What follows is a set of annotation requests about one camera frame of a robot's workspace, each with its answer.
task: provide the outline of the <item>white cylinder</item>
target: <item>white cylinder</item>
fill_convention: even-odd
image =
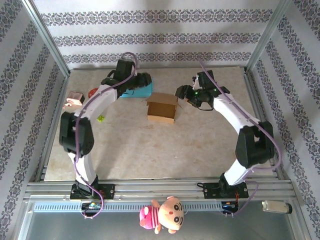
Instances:
[[[262,210],[276,214],[291,214],[293,209],[291,204],[283,201],[265,200],[262,201]]]

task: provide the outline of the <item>aluminum frame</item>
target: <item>aluminum frame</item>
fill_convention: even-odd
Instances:
[[[60,51],[58,50],[51,34],[44,24],[41,15],[39,14],[35,4],[32,0],[22,0],[24,6],[29,12],[32,20],[39,29],[40,35],[47,44],[55,61],[62,70],[65,81],[63,84],[63,92],[60,95],[57,109],[54,113],[53,124],[50,128],[48,141],[45,146],[45,155],[41,159],[39,171],[36,175],[37,181],[41,180],[43,169],[48,163],[51,148],[53,145],[55,132],[58,127],[59,118],[66,95],[66,86],[68,84],[68,76],[70,70],[64,61]],[[259,59],[261,52],[264,50],[265,44],[270,39],[273,31],[277,27],[285,10],[287,9],[290,0],[281,0],[274,11],[265,31],[263,32],[256,48],[254,49],[248,64],[246,66],[247,73],[252,70],[254,64]],[[249,93],[250,101],[254,109],[255,115],[263,120],[263,112],[258,104],[258,96],[252,85],[250,75],[247,75],[243,68],[243,77]],[[252,199],[252,201],[261,200],[279,200],[290,203],[294,209],[292,214],[289,214],[289,221],[293,230],[294,236],[297,240],[310,240],[310,234],[303,217],[295,190],[290,180],[284,179],[281,171],[276,172],[273,176],[257,176],[254,175],[249,178],[251,181],[259,183],[259,189]],[[198,182],[218,182],[219,179],[213,178],[168,178],[168,179],[129,179],[129,180],[103,180],[99,181],[102,184],[115,184],[114,200],[105,200],[108,203],[149,203],[151,199],[157,198],[159,201],[164,201],[166,196],[174,194],[182,201],[203,203],[212,202],[214,199],[204,199],[202,190],[196,185]],[[34,182],[29,183],[23,198],[23,202],[18,214],[18,221],[13,232],[14,239],[26,239],[28,228],[30,226],[35,203],[59,203],[71,202],[70,190],[73,181],[57,181],[57,182]],[[249,195],[255,189],[255,185],[249,183],[247,185]],[[220,201],[229,201],[233,199],[219,199]]]
[[[59,51],[53,37],[51,36],[46,24],[44,23],[35,3],[33,0],[21,0],[26,10],[28,11],[33,23],[37,27],[42,40],[47,45],[50,53],[53,55],[54,60],[58,64],[60,70],[65,77],[69,77],[70,69],[67,66],[61,52]]]
[[[194,205],[234,200],[234,198],[204,199],[202,189],[197,186],[197,183],[215,183],[218,181],[219,179],[215,177],[102,180],[99,181],[99,183],[115,184],[114,199],[105,200],[104,202],[106,205],[123,205],[126,203],[128,205],[136,203],[149,204],[153,198],[157,198],[157,200],[162,202],[166,200],[166,196],[170,196],[172,194],[183,202]],[[292,214],[288,215],[288,217],[295,239],[311,239],[294,187],[290,180],[278,180],[275,177],[255,176],[248,179],[248,181],[256,181],[259,184],[259,189],[252,201],[276,200],[290,203],[294,210]],[[17,223],[16,229],[18,230],[15,233],[16,237],[14,239],[26,239],[36,203],[79,203],[79,201],[70,200],[70,190],[73,183],[73,181],[29,183],[23,198],[24,204],[22,205],[19,213],[19,216],[23,217],[23,221]],[[255,187],[256,185],[254,183],[247,184],[249,195],[253,193]],[[212,209],[209,208],[203,208],[201,210],[212,211]]]
[[[274,10],[246,65],[248,71],[251,71],[254,68],[257,60],[259,59],[261,53],[265,49],[267,42],[269,41],[272,33],[274,32],[283,15],[285,14],[285,11],[287,10],[290,3],[291,0],[280,0],[279,4],[276,6],[276,9]]]

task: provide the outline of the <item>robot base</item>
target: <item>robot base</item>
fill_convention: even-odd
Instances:
[[[95,178],[91,184],[93,188],[98,190],[103,199],[113,200],[115,196],[115,185],[114,184],[99,184],[98,177]],[[100,200],[97,193],[92,191],[88,186],[75,181],[71,187],[70,200]]]
[[[229,185],[224,173],[220,176],[219,182],[199,182],[197,186],[203,189],[205,199],[234,199],[236,193],[238,193],[240,199],[247,199],[249,197],[245,182]]]

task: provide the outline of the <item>open cardboard box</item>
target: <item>open cardboard box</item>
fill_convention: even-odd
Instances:
[[[178,98],[175,95],[153,92],[146,100],[147,119],[163,123],[175,122]]]

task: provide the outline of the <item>beige mat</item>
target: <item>beige mat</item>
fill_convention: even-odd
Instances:
[[[254,115],[239,67],[211,68],[220,86]],[[75,70],[67,86],[88,92],[99,86],[110,70]],[[190,85],[200,68],[146,69],[155,92],[175,94]],[[93,125],[93,166],[99,179],[219,177],[235,161],[237,133],[216,111],[200,111],[183,100],[174,124],[147,120],[144,98],[121,98],[106,111],[104,122]],[[74,180],[72,162],[59,145],[59,127],[45,180]]]

